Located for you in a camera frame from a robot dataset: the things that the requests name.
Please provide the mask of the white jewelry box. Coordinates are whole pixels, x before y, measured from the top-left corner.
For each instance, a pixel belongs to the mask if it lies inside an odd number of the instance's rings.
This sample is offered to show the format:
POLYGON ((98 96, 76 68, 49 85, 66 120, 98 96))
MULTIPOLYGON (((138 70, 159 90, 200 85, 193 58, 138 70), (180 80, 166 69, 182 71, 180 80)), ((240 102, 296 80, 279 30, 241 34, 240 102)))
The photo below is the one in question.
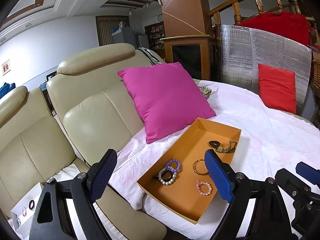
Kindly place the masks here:
POLYGON ((11 210, 14 229, 24 236, 30 231, 33 215, 42 193, 43 185, 38 182, 11 210))

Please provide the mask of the red cloth on railing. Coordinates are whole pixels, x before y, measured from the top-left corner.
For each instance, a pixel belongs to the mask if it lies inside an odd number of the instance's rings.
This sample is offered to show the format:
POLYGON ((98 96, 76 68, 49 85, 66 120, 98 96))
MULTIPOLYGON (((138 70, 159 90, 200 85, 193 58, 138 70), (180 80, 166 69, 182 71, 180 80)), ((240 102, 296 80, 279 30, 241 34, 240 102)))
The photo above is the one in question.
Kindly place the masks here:
POLYGON ((274 33, 305 46, 311 42, 310 28, 306 17, 287 11, 259 14, 252 19, 236 23, 235 25, 274 33))

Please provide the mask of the red cushion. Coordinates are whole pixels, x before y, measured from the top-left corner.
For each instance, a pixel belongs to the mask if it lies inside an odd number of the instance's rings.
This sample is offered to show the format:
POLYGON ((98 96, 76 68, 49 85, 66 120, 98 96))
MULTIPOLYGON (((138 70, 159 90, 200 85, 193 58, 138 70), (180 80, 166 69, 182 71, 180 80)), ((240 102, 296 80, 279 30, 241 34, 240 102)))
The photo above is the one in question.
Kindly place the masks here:
POLYGON ((297 113, 295 73, 258 64, 259 96, 265 106, 297 113))

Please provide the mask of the black hair scrunchie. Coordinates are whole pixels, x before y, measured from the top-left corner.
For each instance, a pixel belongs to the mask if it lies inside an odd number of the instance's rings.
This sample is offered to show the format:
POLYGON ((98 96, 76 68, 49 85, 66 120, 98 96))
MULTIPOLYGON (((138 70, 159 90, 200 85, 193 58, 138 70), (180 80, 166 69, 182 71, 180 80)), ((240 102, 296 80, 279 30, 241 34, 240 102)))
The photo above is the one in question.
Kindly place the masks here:
POLYGON ((220 147, 220 142, 219 141, 215 141, 215 140, 211 140, 208 142, 209 146, 212 148, 218 148, 220 147))

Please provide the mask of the gold wristwatch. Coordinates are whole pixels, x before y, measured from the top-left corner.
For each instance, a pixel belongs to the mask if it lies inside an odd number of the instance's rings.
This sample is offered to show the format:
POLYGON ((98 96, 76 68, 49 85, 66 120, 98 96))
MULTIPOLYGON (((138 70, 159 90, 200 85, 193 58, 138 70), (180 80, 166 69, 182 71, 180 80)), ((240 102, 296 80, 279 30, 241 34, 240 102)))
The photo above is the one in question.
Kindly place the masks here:
POLYGON ((217 147, 216 152, 218 153, 234 153, 238 143, 236 141, 230 141, 228 147, 220 145, 217 147))

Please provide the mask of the patterned crumpled cloth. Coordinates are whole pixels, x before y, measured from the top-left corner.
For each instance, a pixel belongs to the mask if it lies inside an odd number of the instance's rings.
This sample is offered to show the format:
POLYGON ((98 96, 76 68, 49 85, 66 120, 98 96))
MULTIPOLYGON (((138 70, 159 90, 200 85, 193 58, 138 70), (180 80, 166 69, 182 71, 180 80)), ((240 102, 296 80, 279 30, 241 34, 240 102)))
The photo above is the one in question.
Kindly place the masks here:
POLYGON ((202 95, 208 100, 211 95, 216 94, 218 91, 217 87, 213 87, 213 89, 209 88, 208 86, 198 86, 199 90, 201 91, 202 95))

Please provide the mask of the silver foil insulation panel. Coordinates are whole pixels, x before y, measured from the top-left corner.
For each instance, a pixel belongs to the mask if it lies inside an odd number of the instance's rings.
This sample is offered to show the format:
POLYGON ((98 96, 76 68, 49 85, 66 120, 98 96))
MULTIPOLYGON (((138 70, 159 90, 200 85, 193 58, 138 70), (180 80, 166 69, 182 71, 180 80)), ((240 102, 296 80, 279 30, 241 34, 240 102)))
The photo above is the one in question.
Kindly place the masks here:
POLYGON ((290 70, 296 75, 297 113, 302 113, 311 73, 311 48, 274 33, 237 25, 218 26, 216 38, 213 80, 258 93, 259 64, 290 70))

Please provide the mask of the gold bangle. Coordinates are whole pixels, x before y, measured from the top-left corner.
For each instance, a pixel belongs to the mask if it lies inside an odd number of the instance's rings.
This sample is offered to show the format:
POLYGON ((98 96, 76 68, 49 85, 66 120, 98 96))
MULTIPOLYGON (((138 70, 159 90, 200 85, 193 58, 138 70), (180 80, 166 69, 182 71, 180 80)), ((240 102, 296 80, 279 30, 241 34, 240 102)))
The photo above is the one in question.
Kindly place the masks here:
POLYGON ((193 171, 199 176, 207 176, 209 174, 204 159, 199 159, 193 163, 193 171))

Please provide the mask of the blue cloth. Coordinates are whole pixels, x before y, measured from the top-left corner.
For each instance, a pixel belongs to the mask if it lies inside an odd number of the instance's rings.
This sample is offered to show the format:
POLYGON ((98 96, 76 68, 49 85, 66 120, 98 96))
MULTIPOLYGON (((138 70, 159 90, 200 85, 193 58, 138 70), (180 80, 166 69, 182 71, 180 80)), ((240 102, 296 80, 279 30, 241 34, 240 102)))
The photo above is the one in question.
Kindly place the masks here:
POLYGON ((15 83, 3 83, 3 86, 0 88, 0 99, 8 94, 11 90, 16 88, 15 83))

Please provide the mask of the round wall clock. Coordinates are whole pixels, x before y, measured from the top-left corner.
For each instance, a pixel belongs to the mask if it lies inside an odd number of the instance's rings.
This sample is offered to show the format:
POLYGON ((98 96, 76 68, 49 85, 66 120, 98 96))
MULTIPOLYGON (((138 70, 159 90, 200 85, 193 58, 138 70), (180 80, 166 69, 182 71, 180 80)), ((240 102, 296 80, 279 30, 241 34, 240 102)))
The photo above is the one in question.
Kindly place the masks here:
POLYGON ((163 21, 163 14, 158 15, 158 21, 162 22, 163 21))

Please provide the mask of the pink white towel blanket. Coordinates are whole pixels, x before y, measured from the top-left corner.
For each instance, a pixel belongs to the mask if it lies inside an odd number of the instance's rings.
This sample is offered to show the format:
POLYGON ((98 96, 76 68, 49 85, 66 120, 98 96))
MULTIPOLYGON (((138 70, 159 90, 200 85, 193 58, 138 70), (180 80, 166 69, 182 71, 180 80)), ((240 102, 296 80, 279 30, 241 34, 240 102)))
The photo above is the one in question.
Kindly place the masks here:
MULTIPOLYGON (((235 152, 220 154, 221 160, 229 163, 235 172, 242 172, 250 179, 265 180, 281 168, 294 172, 301 161, 319 167, 319 130, 315 126, 266 107, 249 90, 204 80, 199 86, 218 88, 208 99, 216 115, 207 120, 241 130, 235 152)), ((95 203, 112 239, 163 239, 168 229, 189 239, 209 239, 217 229, 227 209, 227 202, 218 193, 200 220, 193 224, 157 202, 137 184, 191 125, 151 144, 146 143, 143 127, 124 148, 115 150, 118 156, 115 171, 103 196, 95 203)), ((159 181, 171 185, 180 169, 178 160, 170 160, 159 171, 159 181)), ((67 180, 79 172, 71 164, 51 177, 67 180)))

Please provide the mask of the wooden cabinet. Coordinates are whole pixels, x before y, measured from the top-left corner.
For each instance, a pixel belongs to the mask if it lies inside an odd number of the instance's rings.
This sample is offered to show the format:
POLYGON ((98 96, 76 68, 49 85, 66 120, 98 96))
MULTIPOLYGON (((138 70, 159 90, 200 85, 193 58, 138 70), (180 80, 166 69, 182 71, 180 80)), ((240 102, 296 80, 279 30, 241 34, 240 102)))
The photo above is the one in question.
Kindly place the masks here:
POLYGON ((167 63, 180 63, 195 79, 211 80, 214 72, 211 35, 184 35, 162 38, 167 63))

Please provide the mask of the wooden stair railing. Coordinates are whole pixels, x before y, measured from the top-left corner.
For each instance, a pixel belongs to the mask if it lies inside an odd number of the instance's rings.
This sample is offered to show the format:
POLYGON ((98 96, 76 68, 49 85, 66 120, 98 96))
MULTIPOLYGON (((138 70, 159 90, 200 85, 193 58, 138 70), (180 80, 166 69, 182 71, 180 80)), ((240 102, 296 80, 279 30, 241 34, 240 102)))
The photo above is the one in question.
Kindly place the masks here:
POLYGON ((300 5, 302 0, 275 0, 277 3, 276 7, 271 9, 264 9, 263 0, 253 0, 257 8, 257 13, 251 16, 245 17, 241 15, 240 3, 246 0, 228 0, 221 5, 218 5, 214 9, 208 12, 209 17, 213 20, 215 25, 220 25, 221 22, 221 12, 227 10, 228 8, 233 9, 234 23, 239 24, 241 22, 250 20, 251 18, 262 15, 269 12, 282 12, 284 9, 289 9, 291 13, 304 15, 306 20, 311 23, 312 27, 316 27, 316 20, 313 15, 306 10, 302 10, 300 5))

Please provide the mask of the framed wall picture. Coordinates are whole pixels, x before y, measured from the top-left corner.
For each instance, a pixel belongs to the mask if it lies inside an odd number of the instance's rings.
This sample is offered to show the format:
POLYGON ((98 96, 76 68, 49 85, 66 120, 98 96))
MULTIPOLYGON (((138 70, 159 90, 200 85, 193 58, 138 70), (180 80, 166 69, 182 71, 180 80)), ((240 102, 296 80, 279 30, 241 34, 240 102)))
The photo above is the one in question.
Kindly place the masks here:
POLYGON ((2 64, 2 75, 7 74, 10 70, 11 70, 10 60, 7 60, 2 64))

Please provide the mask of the orange cardboard tray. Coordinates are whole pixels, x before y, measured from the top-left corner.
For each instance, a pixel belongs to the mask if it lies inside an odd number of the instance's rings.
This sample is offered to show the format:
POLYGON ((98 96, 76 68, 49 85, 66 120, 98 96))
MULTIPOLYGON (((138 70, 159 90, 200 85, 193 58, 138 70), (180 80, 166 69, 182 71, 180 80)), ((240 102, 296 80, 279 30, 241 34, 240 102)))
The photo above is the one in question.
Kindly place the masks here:
POLYGON ((230 141, 238 142, 241 130, 218 122, 196 119, 182 136, 151 166, 137 181, 142 190, 157 202, 185 220, 196 224, 212 202, 217 189, 211 194, 201 195, 196 183, 214 185, 210 176, 199 176, 193 171, 193 163, 204 159, 209 141, 219 141, 228 147, 230 141), (172 159, 181 163, 175 181, 163 185, 158 179, 159 171, 172 159))

